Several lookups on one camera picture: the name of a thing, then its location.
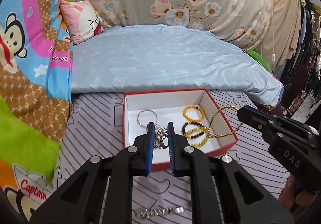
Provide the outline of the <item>red white cardboard box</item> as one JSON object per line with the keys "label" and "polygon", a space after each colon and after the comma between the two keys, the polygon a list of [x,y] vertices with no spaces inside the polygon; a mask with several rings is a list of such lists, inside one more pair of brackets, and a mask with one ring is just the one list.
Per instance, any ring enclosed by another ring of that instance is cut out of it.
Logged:
{"label": "red white cardboard box", "polygon": [[[205,117],[201,124],[209,126],[213,115],[220,109],[218,102],[206,89],[162,90],[150,92],[126,93],[123,107],[123,143],[131,146],[137,136],[146,133],[146,125],[156,122],[160,127],[167,128],[173,122],[175,133],[181,134],[187,119],[183,110],[187,106],[198,106]],[[223,135],[233,131],[223,111],[220,111],[211,124],[211,135]],[[236,134],[220,138],[210,138],[199,149],[212,157],[219,157],[230,150],[238,141]],[[151,171],[163,171],[170,168],[169,149],[154,149]]]}

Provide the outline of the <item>silver wrist watch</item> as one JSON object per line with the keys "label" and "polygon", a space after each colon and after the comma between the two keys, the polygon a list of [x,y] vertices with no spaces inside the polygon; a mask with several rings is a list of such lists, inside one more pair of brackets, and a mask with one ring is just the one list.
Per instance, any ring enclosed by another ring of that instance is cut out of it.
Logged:
{"label": "silver wrist watch", "polygon": [[134,215],[140,219],[149,219],[153,216],[165,216],[173,214],[182,214],[185,212],[184,207],[170,207],[170,208],[154,208],[154,209],[137,209],[134,211]]}

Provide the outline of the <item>dark hanging clothes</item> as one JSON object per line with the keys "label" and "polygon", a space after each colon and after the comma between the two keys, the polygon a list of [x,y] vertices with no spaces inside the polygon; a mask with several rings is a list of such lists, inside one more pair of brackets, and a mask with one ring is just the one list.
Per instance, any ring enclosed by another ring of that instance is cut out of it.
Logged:
{"label": "dark hanging clothes", "polygon": [[320,8],[312,0],[305,1],[297,50],[285,62],[281,75],[284,93],[280,105],[287,117],[296,113],[320,81]]}

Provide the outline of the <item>grey striped bed sheet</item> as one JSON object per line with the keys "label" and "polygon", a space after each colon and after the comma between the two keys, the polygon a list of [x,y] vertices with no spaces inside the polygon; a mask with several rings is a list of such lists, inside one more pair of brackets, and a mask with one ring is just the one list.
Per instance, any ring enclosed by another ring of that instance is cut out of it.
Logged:
{"label": "grey striped bed sheet", "polygon": [[[225,107],[230,125],[238,127],[238,142],[229,155],[278,197],[289,173],[268,153],[261,134],[237,119],[236,108],[252,105],[252,101],[241,91],[212,90],[210,94],[219,106]],[[120,93],[74,96],[54,171],[53,189],[59,188],[91,156],[110,157],[123,148],[123,101]],[[132,207],[134,210],[183,207],[183,213],[155,216],[147,219],[147,223],[191,223],[189,178],[176,178],[170,171],[135,178]]]}

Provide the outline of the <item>green plastic object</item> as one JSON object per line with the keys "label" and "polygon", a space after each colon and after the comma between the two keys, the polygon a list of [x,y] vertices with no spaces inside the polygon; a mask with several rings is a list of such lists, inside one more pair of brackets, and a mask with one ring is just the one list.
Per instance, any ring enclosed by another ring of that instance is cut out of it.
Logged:
{"label": "green plastic object", "polygon": [[262,67],[264,67],[268,72],[272,73],[271,67],[268,65],[268,63],[264,60],[264,58],[258,54],[257,52],[253,50],[247,50],[246,54],[248,54],[252,59],[254,59],[256,62],[258,62]]}

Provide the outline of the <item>beige hanging garment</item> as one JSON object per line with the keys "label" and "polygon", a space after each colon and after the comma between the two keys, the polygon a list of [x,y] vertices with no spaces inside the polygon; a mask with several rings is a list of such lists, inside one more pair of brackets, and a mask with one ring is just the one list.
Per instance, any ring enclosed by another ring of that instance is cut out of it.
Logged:
{"label": "beige hanging garment", "polygon": [[274,0],[269,27],[255,51],[271,68],[282,65],[296,52],[300,28],[299,0]]}

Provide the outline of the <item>light blue pillow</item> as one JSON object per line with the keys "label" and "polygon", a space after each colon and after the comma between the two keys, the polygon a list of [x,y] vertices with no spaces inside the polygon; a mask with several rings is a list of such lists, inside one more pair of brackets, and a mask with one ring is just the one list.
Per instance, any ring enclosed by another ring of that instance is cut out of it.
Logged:
{"label": "light blue pillow", "polygon": [[73,48],[71,91],[205,88],[243,91],[274,106],[283,85],[239,47],[183,26],[113,27]]}

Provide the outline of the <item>colourful cartoon monkey blanket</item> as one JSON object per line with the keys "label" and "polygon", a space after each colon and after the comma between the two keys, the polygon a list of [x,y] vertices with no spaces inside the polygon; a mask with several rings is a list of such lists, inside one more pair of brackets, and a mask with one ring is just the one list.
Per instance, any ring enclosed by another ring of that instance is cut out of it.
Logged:
{"label": "colourful cartoon monkey blanket", "polygon": [[28,223],[57,187],[71,112],[61,0],[1,0],[1,223]]}

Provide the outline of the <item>pink bunny cushion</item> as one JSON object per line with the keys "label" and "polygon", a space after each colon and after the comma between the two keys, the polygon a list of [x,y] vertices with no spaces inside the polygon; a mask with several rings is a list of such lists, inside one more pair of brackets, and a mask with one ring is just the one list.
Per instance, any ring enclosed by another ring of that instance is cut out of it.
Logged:
{"label": "pink bunny cushion", "polygon": [[76,2],[62,0],[60,11],[69,30],[71,41],[75,45],[103,32],[102,20],[89,0]]}

